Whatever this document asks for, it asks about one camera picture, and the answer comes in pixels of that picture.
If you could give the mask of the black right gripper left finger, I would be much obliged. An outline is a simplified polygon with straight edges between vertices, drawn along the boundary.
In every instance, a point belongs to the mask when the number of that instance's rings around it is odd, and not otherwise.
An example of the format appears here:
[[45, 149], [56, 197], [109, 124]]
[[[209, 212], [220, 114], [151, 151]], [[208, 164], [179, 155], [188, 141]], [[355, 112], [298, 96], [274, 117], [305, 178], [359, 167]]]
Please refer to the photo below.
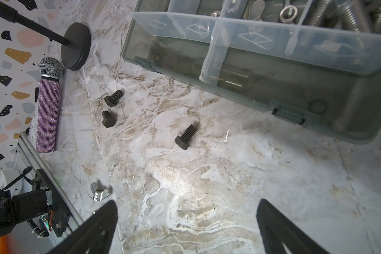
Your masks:
[[116, 230], [118, 215], [114, 201], [105, 203], [50, 254], [108, 254]]

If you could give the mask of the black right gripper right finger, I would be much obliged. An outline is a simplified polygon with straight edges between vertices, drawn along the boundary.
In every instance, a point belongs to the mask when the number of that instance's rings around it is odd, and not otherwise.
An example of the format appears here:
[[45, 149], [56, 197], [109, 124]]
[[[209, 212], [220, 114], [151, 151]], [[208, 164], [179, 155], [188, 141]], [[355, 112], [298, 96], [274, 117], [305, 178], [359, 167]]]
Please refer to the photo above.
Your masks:
[[267, 254], [328, 253], [266, 199], [260, 200], [256, 219]]

